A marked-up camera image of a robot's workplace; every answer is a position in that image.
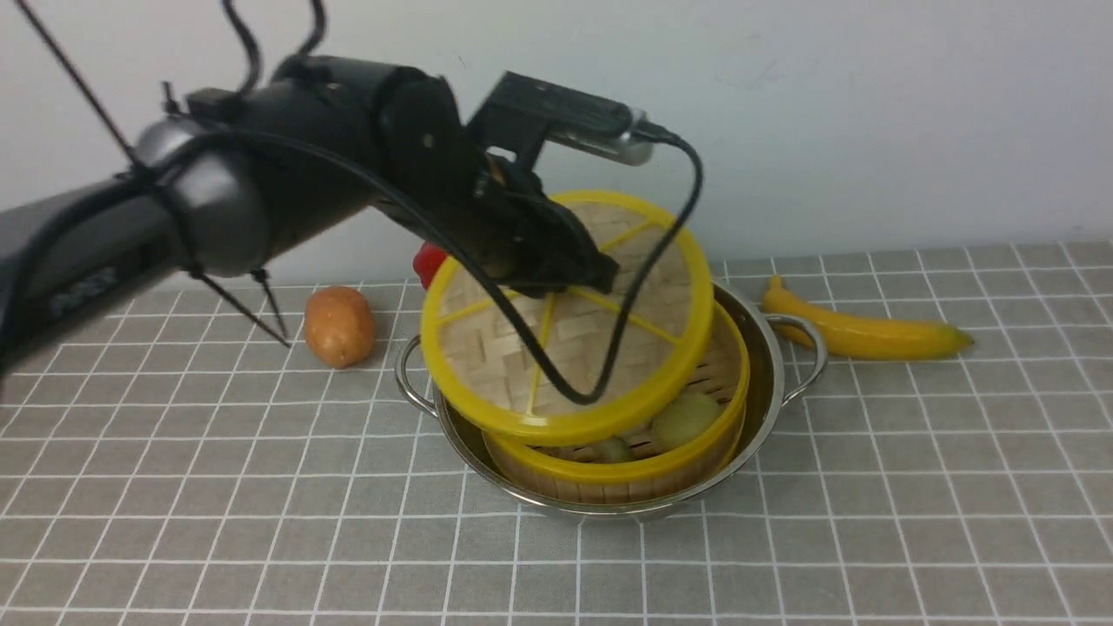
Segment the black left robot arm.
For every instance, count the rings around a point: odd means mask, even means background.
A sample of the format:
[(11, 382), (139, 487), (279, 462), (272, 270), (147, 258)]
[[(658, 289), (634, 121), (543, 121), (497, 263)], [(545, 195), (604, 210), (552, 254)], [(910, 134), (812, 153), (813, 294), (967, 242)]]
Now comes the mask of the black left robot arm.
[(445, 79), (337, 57), (196, 91), (142, 133), (146, 173), (3, 212), (3, 369), (178, 270), (246, 275), (366, 207), (501, 288), (607, 293), (615, 261), (532, 168), (548, 140), (615, 157), (639, 118), (506, 72), (462, 123)]

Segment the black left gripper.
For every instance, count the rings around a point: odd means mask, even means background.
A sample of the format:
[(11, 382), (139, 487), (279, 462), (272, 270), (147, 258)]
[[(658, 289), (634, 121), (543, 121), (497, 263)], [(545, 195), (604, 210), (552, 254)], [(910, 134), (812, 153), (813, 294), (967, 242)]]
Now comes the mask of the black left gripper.
[(498, 285), (532, 299), (569, 288), (608, 296), (615, 288), (617, 261), (599, 250), (577, 214), (549, 198), (529, 168), (487, 154), (474, 198), (486, 224), (498, 227), (501, 256), (483, 265)]

